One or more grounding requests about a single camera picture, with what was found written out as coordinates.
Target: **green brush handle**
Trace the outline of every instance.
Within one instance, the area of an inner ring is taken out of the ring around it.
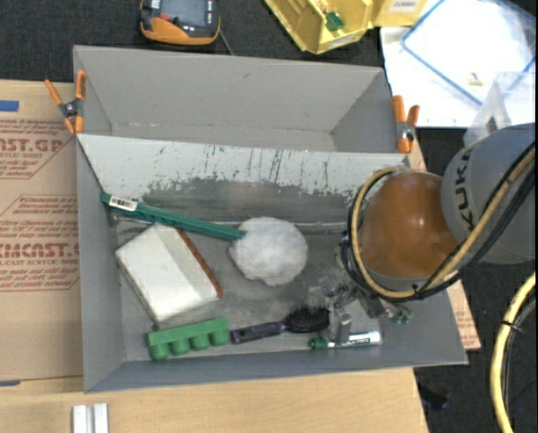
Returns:
[[[246,232],[230,226],[218,225],[209,221],[192,218],[190,216],[165,210],[163,208],[152,207],[142,202],[135,202],[126,198],[113,197],[106,192],[100,195],[100,200],[115,210],[118,214],[140,218],[145,221],[161,223],[163,225],[178,227],[186,231],[192,231],[202,235],[211,235],[229,241],[241,239]]]

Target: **green block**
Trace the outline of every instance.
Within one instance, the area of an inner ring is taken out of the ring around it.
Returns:
[[[343,21],[341,21],[339,16],[333,12],[327,13],[325,19],[327,20],[327,22],[325,22],[325,27],[327,27],[330,31],[338,31],[343,27]]]
[[[149,332],[145,342],[154,361],[166,359],[169,354],[180,356],[190,350],[202,351],[210,345],[221,346],[229,341],[229,321],[217,318],[187,326]]]

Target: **yellow cable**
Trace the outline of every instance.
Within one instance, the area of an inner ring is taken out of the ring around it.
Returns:
[[[525,169],[530,165],[530,163],[533,162],[535,159],[535,146],[532,147],[532,149],[523,157],[520,162],[515,166],[515,168],[511,171],[511,173],[508,175],[507,179],[503,181],[503,183],[500,185],[500,188],[492,197],[491,202],[487,205],[487,207],[484,209],[484,213],[476,223],[476,226],[471,231],[471,233],[468,235],[468,237],[464,240],[464,242],[459,246],[459,249],[457,252],[455,252],[447,262],[445,262],[438,270],[433,274],[433,279],[428,284],[428,287],[426,290],[431,289],[432,287],[435,287],[438,282],[442,281],[448,274],[450,274],[455,267],[458,265],[459,261],[463,258],[463,256],[468,252],[470,247],[474,244],[478,236],[481,234],[481,232],[486,227],[487,222],[490,220],[490,218],[493,216],[494,212],[502,202],[504,196],[506,193],[510,190],[512,185],[515,183],[515,181],[522,175],[522,173],[525,171]],[[363,261],[361,260],[361,255],[359,255],[359,243],[358,243],[358,236],[357,236],[357,222],[358,222],[358,214],[359,214],[359,208],[361,207],[361,204],[363,203],[363,200],[365,199],[366,193],[385,175],[389,173],[394,173],[396,171],[414,171],[410,169],[406,169],[404,167],[388,167],[385,169],[378,170],[374,175],[364,184],[359,192],[357,193],[355,202],[354,202],[354,210],[351,214],[351,220],[350,220],[350,230],[351,230],[351,249],[353,251],[353,256],[355,259],[355,262],[357,264],[357,267],[359,268],[359,271],[361,272],[361,275],[367,282],[367,284],[378,294],[382,296],[386,296],[389,299],[412,299],[415,296],[415,290],[389,290],[385,287],[379,285],[377,282],[374,281],[374,279],[369,275],[367,272],[367,269],[365,265],[363,264]]]
[[[502,395],[502,365],[506,343],[510,335],[511,326],[514,324],[515,317],[524,305],[525,299],[535,286],[536,274],[534,272],[510,302],[507,312],[504,315],[504,324],[502,324],[497,334],[496,345],[494,346],[494,352],[492,354],[492,363],[490,366],[490,394],[492,396],[492,402],[494,403],[497,422],[502,429],[502,433],[513,433],[510,420],[507,416],[504,397]]]

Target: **white foam block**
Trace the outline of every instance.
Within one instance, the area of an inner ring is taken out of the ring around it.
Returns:
[[[116,250],[116,259],[157,322],[218,299],[209,268],[174,227],[154,224]]]

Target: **metal bracket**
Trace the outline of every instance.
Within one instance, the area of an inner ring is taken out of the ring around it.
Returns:
[[[108,433],[108,405],[106,403],[72,406],[72,433]]]

